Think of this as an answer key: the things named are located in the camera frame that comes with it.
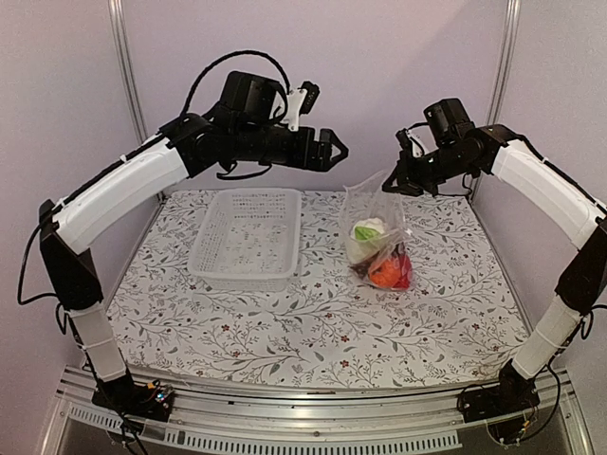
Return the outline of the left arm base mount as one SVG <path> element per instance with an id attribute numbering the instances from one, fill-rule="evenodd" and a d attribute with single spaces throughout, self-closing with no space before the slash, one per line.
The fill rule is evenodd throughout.
<path id="1" fill-rule="evenodd" d="M 175 389 L 171 385 L 161 384 L 158 379 L 145 385 L 138 384 L 129 370 L 111 381 L 98 378 L 93 367 L 91 373 L 96 381 L 92 397 L 94 405 L 112 410 L 118 415 L 169 421 L 175 401 Z"/>

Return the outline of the clear zip top bag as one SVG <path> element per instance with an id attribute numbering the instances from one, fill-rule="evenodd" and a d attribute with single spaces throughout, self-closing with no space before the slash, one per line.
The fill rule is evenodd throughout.
<path id="1" fill-rule="evenodd" d="M 340 209 L 340 238 L 349 268 L 376 289 L 405 291 L 413 284 L 408 229 L 399 195 L 383 190 L 390 172 L 347 187 Z"/>

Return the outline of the right aluminium corner post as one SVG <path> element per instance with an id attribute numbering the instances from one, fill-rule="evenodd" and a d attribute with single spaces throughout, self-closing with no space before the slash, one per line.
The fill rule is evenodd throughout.
<path id="1" fill-rule="evenodd" d="M 487 112 L 487 124 L 495 124 L 500 118 L 504 104 L 509 74 L 514 58 L 521 15 L 521 0 L 506 1 L 506 15 L 502 42 L 493 84 L 492 95 Z"/>

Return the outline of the floral patterned table mat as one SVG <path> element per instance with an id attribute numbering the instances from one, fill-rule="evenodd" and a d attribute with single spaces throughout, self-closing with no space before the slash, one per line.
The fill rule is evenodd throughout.
<path id="1" fill-rule="evenodd" d="M 489 380 L 527 330 L 468 202 L 402 202 L 411 289 L 389 293 L 349 270 L 343 196 L 303 194 L 298 272 L 280 293 L 220 291 L 192 276 L 189 250 L 214 194 L 173 193 L 108 316 L 133 366 L 311 388 L 401 388 Z"/>

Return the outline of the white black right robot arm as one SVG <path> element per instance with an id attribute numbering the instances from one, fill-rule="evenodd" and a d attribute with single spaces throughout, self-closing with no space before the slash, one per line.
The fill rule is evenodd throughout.
<path id="1" fill-rule="evenodd" d="M 561 240 L 571 260 L 558 276 L 552 300 L 535 327 L 503 367 L 512 375 L 490 394 L 497 412 L 510 413 L 527 396 L 524 381 L 533 379 L 562 352 L 591 317 L 606 288 L 606 208 L 541 155 L 525 136 L 501 124 L 454 128 L 420 152 L 413 134 L 395 135 L 400 147 L 395 169 L 384 184 L 388 192 L 436 195 L 447 180 L 484 173 L 524 199 L 524 211 L 536 209 L 549 239 Z"/>

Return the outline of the orange toy pumpkin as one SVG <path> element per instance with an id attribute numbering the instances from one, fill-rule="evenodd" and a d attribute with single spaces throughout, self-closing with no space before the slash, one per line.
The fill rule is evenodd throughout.
<path id="1" fill-rule="evenodd" d="M 369 280 L 380 288 L 392 288 L 401 278 L 399 260 L 386 259 L 369 269 Z"/>

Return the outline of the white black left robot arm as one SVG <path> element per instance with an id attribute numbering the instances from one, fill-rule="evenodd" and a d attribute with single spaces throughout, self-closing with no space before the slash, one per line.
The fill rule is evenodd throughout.
<path id="1" fill-rule="evenodd" d="M 236 167 L 254 162 L 260 173 L 275 166 L 325 173 L 348 156 L 330 129 L 302 126 L 319 87 L 293 88 L 286 74 L 271 79 L 231 71 L 219 100 L 202 114 L 184 104 L 134 151 L 100 171 L 68 196 L 45 201 L 28 239 L 38 247 L 57 300 L 98 379 L 121 411 L 141 401 L 108 317 L 90 248 L 119 219 L 150 197 L 209 168 L 222 181 L 236 181 Z"/>

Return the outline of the aluminium front rail frame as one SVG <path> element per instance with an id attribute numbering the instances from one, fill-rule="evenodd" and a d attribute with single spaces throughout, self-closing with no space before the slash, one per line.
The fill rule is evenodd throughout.
<path id="1" fill-rule="evenodd" d="M 529 410 L 530 439 L 500 443 L 493 431 L 514 414 L 468 422 L 463 385 L 408 389 L 310 389 L 252 385 L 134 368 L 138 382 L 175 388 L 167 422 L 138 420 L 138 437 L 92 403 L 95 383 L 64 370 L 51 402 L 41 454 L 596 454 L 566 370 L 544 373 Z"/>

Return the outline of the red toy bell pepper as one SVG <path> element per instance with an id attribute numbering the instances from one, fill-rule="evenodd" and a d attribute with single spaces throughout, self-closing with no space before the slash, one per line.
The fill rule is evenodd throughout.
<path id="1" fill-rule="evenodd" d="M 411 287 L 413 267 L 407 254 L 398 255 L 393 259 L 394 282 L 391 285 L 394 289 L 406 290 Z"/>

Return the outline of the aluminium corner post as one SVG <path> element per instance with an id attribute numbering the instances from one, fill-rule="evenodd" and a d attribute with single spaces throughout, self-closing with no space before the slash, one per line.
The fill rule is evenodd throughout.
<path id="1" fill-rule="evenodd" d="M 514 58 L 521 15 L 521 0 L 506 1 L 506 15 L 502 42 L 493 84 L 492 95 L 487 112 L 487 124 L 495 124 L 500 118 L 504 104 L 509 74 Z"/>
<path id="2" fill-rule="evenodd" d="M 127 100 L 127 107 L 137 141 L 142 142 L 148 137 L 148 132 L 138 95 L 136 77 L 132 64 L 123 2 L 120 0 L 108 0 L 107 5 L 114 46 L 118 58 L 120 76 Z"/>

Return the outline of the white toy cauliflower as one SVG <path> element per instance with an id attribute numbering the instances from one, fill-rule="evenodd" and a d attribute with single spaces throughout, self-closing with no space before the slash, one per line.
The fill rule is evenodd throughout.
<path id="1" fill-rule="evenodd" d="M 385 244 L 386 236 L 387 225 L 382 219 L 357 221 L 344 241 L 349 262 L 358 264 L 377 254 Z"/>

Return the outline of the left aluminium corner post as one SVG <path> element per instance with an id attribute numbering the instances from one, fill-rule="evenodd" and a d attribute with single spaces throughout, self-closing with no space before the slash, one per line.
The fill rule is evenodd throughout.
<path id="1" fill-rule="evenodd" d="M 127 100 L 127 107 L 137 141 L 142 142 L 148 137 L 148 132 L 138 95 L 136 77 L 132 64 L 123 2 L 120 0 L 108 0 L 107 5 L 114 46 L 118 58 L 120 76 Z"/>

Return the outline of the white perforated plastic basket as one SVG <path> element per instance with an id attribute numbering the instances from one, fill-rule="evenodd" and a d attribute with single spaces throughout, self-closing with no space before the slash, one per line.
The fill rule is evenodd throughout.
<path id="1" fill-rule="evenodd" d="M 281 292 L 296 273 L 301 215 L 296 190 L 220 191 L 200 223 L 188 271 L 213 289 Z"/>

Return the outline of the dark red grape bunch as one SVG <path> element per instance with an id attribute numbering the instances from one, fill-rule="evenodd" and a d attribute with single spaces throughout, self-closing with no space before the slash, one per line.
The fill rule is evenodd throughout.
<path id="1" fill-rule="evenodd" d="M 359 264 L 351 264 L 351 271 L 362 281 L 369 279 L 369 271 L 371 268 L 371 263 L 364 262 Z"/>

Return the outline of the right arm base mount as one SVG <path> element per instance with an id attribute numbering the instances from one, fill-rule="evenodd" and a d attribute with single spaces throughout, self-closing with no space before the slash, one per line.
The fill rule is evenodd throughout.
<path id="1" fill-rule="evenodd" d="M 456 402 L 465 423 L 500 417 L 501 420 L 489 424 L 487 430 L 496 443 L 504 446 L 523 440 L 539 405 L 534 379 L 521 376 L 511 360 L 499 371 L 496 385 L 465 387 Z"/>

